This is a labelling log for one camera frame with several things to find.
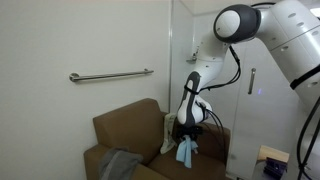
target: wire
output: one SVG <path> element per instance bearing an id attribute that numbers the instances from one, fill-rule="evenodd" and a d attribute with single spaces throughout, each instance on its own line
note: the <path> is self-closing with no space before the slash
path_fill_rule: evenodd
<path id="1" fill-rule="evenodd" d="M 298 144 L 297 144 L 297 160 L 298 160 L 298 165 L 299 165 L 298 180 L 301 179 L 302 174 L 304 174 L 308 179 L 311 179 L 309 177 L 309 175 L 304 171 L 304 168 L 307 165 L 307 161 L 308 161 L 309 155 L 310 155 L 310 153 L 312 151 L 313 145 L 315 143 L 315 140 L 316 140 L 316 138 L 318 136 L 318 133 L 319 133 L 319 130 L 320 130 L 320 119 L 319 119 L 318 125 L 316 127 L 315 133 L 314 133 L 314 135 L 312 137 L 312 140 L 311 140 L 310 145 L 309 145 L 308 150 L 307 150 L 307 154 L 305 155 L 305 158 L 304 158 L 303 162 L 301 161 L 301 151 L 300 150 L 301 150 L 301 144 L 302 144 L 302 140 L 303 140 L 304 134 L 305 134 L 310 122 L 311 122 L 312 117 L 314 116 L 315 112 L 319 108 L 319 105 L 320 105 L 320 96 L 319 96 L 317 102 L 315 103 L 315 105 L 313 106 L 313 108 L 312 108 L 312 110 L 311 110 L 311 112 L 310 112 L 305 124 L 303 125 L 301 133 L 299 135 Z"/>
<path id="2" fill-rule="evenodd" d="M 211 111 L 209 111 L 208 109 L 206 109 L 205 106 L 203 106 L 201 103 L 196 102 L 196 104 L 202 109 L 202 113 L 203 113 L 203 120 L 200 123 L 203 123 L 203 121 L 205 120 L 205 113 L 210 114 Z M 219 124 L 217 122 L 217 120 L 214 118 L 213 115 L 210 114 L 210 116 L 212 117 L 214 123 L 216 124 L 217 128 L 218 128 L 218 132 L 221 134 L 221 130 L 219 127 Z M 209 128 L 209 126 L 205 123 L 203 123 L 204 125 L 207 126 L 207 128 L 210 130 L 210 134 L 214 136 L 214 138 L 216 139 L 216 141 L 218 142 L 218 145 L 220 146 L 221 149 L 224 149 L 223 146 L 220 144 L 218 138 L 212 133 L 211 129 Z"/>
<path id="3" fill-rule="evenodd" d="M 216 85 L 213 85 L 213 86 L 207 86 L 205 88 L 201 88 L 199 92 L 203 91 L 203 90 L 206 90 L 208 89 L 209 91 L 211 89 L 214 89 L 214 88 L 220 88 L 220 87 L 223 87 L 223 86 L 226 86 L 226 85 L 229 85 L 229 84 L 232 84 L 232 83 L 235 83 L 236 81 L 239 80 L 240 76 L 241 76 L 241 67 L 240 67 L 240 59 L 237 55 L 237 53 L 234 51 L 233 47 L 230 46 L 229 47 L 230 49 L 230 52 L 232 54 L 232 56 L 234 57 L 237 65 L 238 65 L 238 69 L 237 69 L 237 72 L 236 74 L 233 76 L 233 78 L 231 80 L 229 80 L 227 83 L 224 83 L 224 84 L 216 84 Z"/>
<path id="4" fill-rule="evenodd" d="M 216 138 L 216 139 L 217 139 L 217 142 L 218 142 L 219 146 L 220 146 L 220 147 L 222 146 L 221 148 L 222 148 L 222 150 L 223 150 L 223 158 L 224 158 L 224 161 L 227 162 L 227 154 L 226 154 L 226 152 L 225 152 L 225 150 L 226 150 L 226 140 L 225 140 L 225 136 L 224 136 L 224 127 L 223 127 L 223 125 L 222 125 L 219 117 L 218 117 L 214 112 L 210 111 L 209 109 L 206 109 L 206 111 L 208 112 L 208 114 L 212 117 L 212 119 L 213 119 L 214 122 L 216 123 L 217 128 L 218 128 L 218 131 L 219 131 L 219 133 L 220 133 L 221 136 L 222 136 L 222 142 L 223 142 L 222 145 L 220 144 L 218 138 Z"/>
<path id="5" fill-rule="evenodd" d="M 220 146 L 220 148 L 221 148 L 221 149 L 224 149 L 224 147 L 221 145 L 218 137 L 212 132 L 212 129 L 208 126 L 208 124 L 206 124 L 206 123 L 204 123 L 204 122 L 201 122 L 200 124 L 203 124 L 203 125 L 205 125 L 205 126 L 208 128 L 208 130 L 209 130 L 209 132 L 210 132 L 210 135 L 213 136 L 213 137 L 216 139 L 216 141 L 217 141 L 218 145 Z"/>

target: black cable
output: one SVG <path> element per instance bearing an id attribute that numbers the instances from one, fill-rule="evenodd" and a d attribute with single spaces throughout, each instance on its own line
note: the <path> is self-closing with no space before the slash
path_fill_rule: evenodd
<path id="1" fill-rule="evenodd" d="M 216 85 L 213 85 L 213 86 L 208 86 L 208 87 L 205 87 L 205 88 L 201 88 L 199 92 L 205 90 L 205 89 L 208 89 L 209 91 L 211 89 L 214 89 L 214 88 L 220 88 L 220 87 L 223 87 L 223 86 L 226 86 L 226 85 L 229 85 L 229 84 L 232 84 L 232 83 L 235 83 L 236 81 L 239 80 L 240 76 L 241 76 L 241 67 L 240 67 L 240 59 L 237 55 L 237 53 L 234 51 L 233 47 L 230 46 L 229 47 L 230 49 L 230 52 L 232 54 L 232 56 L 234 57 L 237 65 L 238 65 L 238 69 L 237 69 L 237 72 L 236 74 L 233 76 L 233 78 L 231 80 L 229 80 L 227 83 L 224 83 L 224 84 L 216 84 Z"/>
<path id="2" fill-rule="evenodd" d="M 224 137 L 224 127 L 219 119 L 219 117 L 212 111 L 210 111 L 209 109 L 207 109 L 207 112 L 210 114 L 210 116 L 213 118 L 213 119 L 217 119 L 218 122 L 219 122 L 219 125 L 220 125 L 220 128 L 221 128 L 221 131 L 219 130 L 219 125 L 217 125 L 217 128 L 218 128 L 218 131 L 219 133 L 221 134 L 222 136 L 222 142 L 223 142 L 223 157 L 224 157 L 224 161 L 227 162 L 227 154 L 225 153 L 225 149 L 226 149 L 226 140 L 225 140 L 225 137 Z"/>
<path id="3" fill-rule="evenodd" d="M 315 103 L 315 105 L 313 106 L 305 124 L 303 125 L 303 128 L 301 130 L 301 133 L 299 135 L 299 139 L 298 139 L 298 143 L 297 143 L 297 160 L 298 160 L 298 165 L 299 165 L 299 175 L 298 175 L 298 180 L 301 179 L 301 176 L 302 174 L 304 174 L 308 179 L 311 179 L 308 174 L 304 171 L 304 168 L 305 166 L 307 165 L 307 161 L 308 161 L 308 158 L 309 158 L 309 155 L 312 151 L 312 148 L 313 148 L 313 145 L 315 143 L 315 140 L 318 136 L 318 133 L 319 133 L 319 130 L 320 130 L 320 119 L 319 119 L 319 122 L 318 122 L 318 125 L 317 125 L 317 128 L 315 130 L 315 134 L 313 135 L 312 137 L 312 140 L 310 142 L 310 145 L 309 145 L 309 148 L 307 150 L 307 154 L 303 160 L 303 162 L 301 161 L 301 144 L 302 144 L 302 140 L 303 140 L 303 137 L 304 137 L 304 134 L 312 120 L 312 117 L 314 116 L 314 114 L 316 113 L 317 109 L 319 108 L 319 105 L 320 105 L 320 96 L 317 100 L 317 102 Z"/>
<path id="4" fill-rule="evenodd" d="M 204 123 L 204 122 L 201 122 L 200 124 L 203 124 L 203 125 L 205 125 L 205 126 L 208 128 L 208 130 L 209 130 L 209 132 L 210 132 L 210 135 L 213 136 L 213 137 L 216 139 L 216 141 L 217 141 L 218 145 L 220 146 L 220 148 L 224 150 L 224 147 L 223 147 L 222 144 L 220 143 L 220 141 L 219 141 L 219 139 L 217 138 L 217 136 L 212 133 L 212 129 L 208 126 L 208 124 L 206 124 L 206 123 Z"/>
<path id="5" fill-rule="evenodd" d="M 196 103 L 196 105 L 197 105 L 198 107 L 200 107 L 201 110 L 202 110 L 203 119 L 202 119 L 202 121 L 200 121 L 200 123 L 202 123 L 204 120 L 206 120 L 206 118 L 205 118 L 205 117 L 206 117 L 206 116 L 205 116 L 206 113 L 210 114 L 210 112 L 212 112 L 212 111 L 208 110 L 204 105 L 202 105 L 202 104 L 199 103 L 199 102 L 195 102 L 195 103 Z M 212 117 L 214 123 L 216 124 L 219 133 L 221 133 L 221 130 L 220 130 L 220 127 L 219 127 L 219 124 L 218 124 L 217 120 L 214 118 L 214 116 L 213 116 L 212 114 L 210 114 L 210 116 Z"/>
<path id="6" fill-rule="evenodd" d="M 318 66 L 312 68 L 310 71 L 306 72 L 305 74 L 303 74 L 302 76 L 300 76 L 299 78 L 293 80 L 290 83 L 290 87 L 291 89 L 295 89 L 297 86 L 299 86 L 301 83 L 303 83 L 304 81 L 306 81 L 307 79 L 309 79 L 310 77 L 314 76 L 315 74 L 320 72 L 320 64 L 318 64 Z"/>

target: white wall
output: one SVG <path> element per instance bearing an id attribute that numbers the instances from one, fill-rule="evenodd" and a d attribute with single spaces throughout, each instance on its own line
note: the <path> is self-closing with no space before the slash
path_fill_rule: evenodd
<path id="1" fill-rule="evenodd" d="M 169 104 L 170 1 L 0 2 L 0 179 L 85 179 L 92 118 Z M 73 83 L 68 76 L 154 70 Z"/>
<path id="2" fill-rule="evenodd" d="M 177 112 L 185 80 L 194 66 L 186 62 L 192 56 L 193 15 L 189 9 L 192 4 L 181 1 L 173 1 L 173 3 L 170 112 Z"/>
<path id="3" fill-rule="evenodd" d="M 194 13 L 194 5 L 195 1 L 194 0 L 179 0 L 185 8 L 191 13 Z"/>

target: armchair cushion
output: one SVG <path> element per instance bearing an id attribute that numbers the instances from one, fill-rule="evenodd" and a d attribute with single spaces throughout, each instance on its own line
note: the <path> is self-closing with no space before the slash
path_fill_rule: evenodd
<path id="1" fill-rule="evenodd" d="M 131 180 L 169 180 L 158 172 L 138 164 L 135 171 L 132 174 Z"/>
<path id="2" fill-rule="evenodd" d="M 143 99 L 93 119 L 98 143 L 126 147 L 148 164 L 163 142 L 163 113 L 153 99 Z"/>
<path id="3" fill-rule="evenodd" d="M 188 169 L 176 161 L 176 152 L 177 148 L 173 148 L 166 154 L 159 154 L 148 167 L 169 179 L 225 179 L 226 168 L 223 162 L 192 152 L 192 168 Z"/>

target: door handle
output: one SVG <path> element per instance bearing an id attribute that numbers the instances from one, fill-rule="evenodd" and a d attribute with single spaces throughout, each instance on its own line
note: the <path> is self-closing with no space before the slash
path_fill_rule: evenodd
<path id="1" fill-rule="evenodd" d="M 251 69 L 251 78 L 250 78 L 250 84 L 249 84 L 249 91 L 248 94 L 252 94 L 252 88 L 254 83 L 254 77 L 256 75 L 256 68 Z"/>

